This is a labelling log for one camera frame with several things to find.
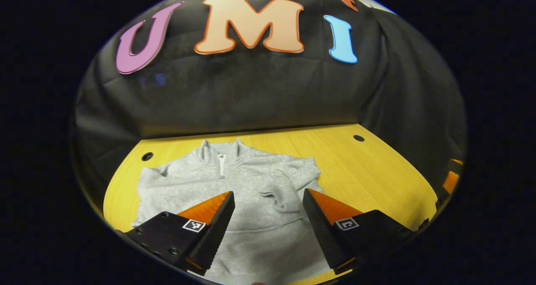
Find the orange letter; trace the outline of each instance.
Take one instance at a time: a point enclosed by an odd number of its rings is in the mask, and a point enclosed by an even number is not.
[[[348,6],[349,8],[352,8],[352,10],[355,10],[356,12],[358,11],[358,8],[356,8],[354,6],[354,0],[341,0],[342,2],[344,2],[344,4],[346,4],[346,6]]]
[[[227,36],[229,23],[247,48],[254,48],[270,27],[270,36],[263,42],[276,52],[302,52],[298,29],[298,15],[303,10],[299,3],[272,0],[260,12],[247,0],[205,0],[210,6],[205,37],[194,47],[198,54],[217,54],[233,50],[236,42]]]

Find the blue letter i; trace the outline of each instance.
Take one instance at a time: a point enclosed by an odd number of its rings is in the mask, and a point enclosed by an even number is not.
[[[352,41],[350,40],[350,29],[352,26],[339,18],[325,15],[324,19],[330,23],[333,31],[333,48],[330,49],[330,55],[335,60],[355,64],[358,58],[352,50]]]

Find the pink letter u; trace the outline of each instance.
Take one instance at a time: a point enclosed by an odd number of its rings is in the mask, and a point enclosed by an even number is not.
[[[171,17],[173,10],[181,6],[182,3],[182,1],[175,3],[153,15],[153,27],[149,32],[147,44],[138,54],[132,54],[132,42],[134,41],[136,31],[138,31],[143,23],[145,23],[145,20],[125,31],[121,36],[121,42],[119,42],[119,48],[117,49],[117,56],[115,58],[117,71],[123,75],[128,75],[129,73],[134,73],[151,63],[162,48],[169,18]]]

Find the wooden table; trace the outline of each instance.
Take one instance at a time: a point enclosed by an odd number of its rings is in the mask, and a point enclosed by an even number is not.
[[[359,141],[355,135],[364,138]],[[138,178],[142,167],[157,167],[190,153],[201,145],[234,142],[268,153],[314,157],[322,171],[324,193],[362,211],[378,209],[400,224],[417,230],[436,212],[437,196],[425,178],[394,149],[359,124],[239,132],[141,140],[121,163],[104,199],[106,221],[129,231],[139,205]],[[142,161],[146,153],[149,161]],[[313,285],[334,279],[333,271],[291,283]]]

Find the cloth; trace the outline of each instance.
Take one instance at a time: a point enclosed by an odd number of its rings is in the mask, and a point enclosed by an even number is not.
[[[322,192],[319,175],[313,158],[266,153],[240,139],[203,140],[184,157],[142,169],[132,226],[233,191],[235,210],[204,278],[249,285],[313,277],[330,270],[301,204],[306,188]]]

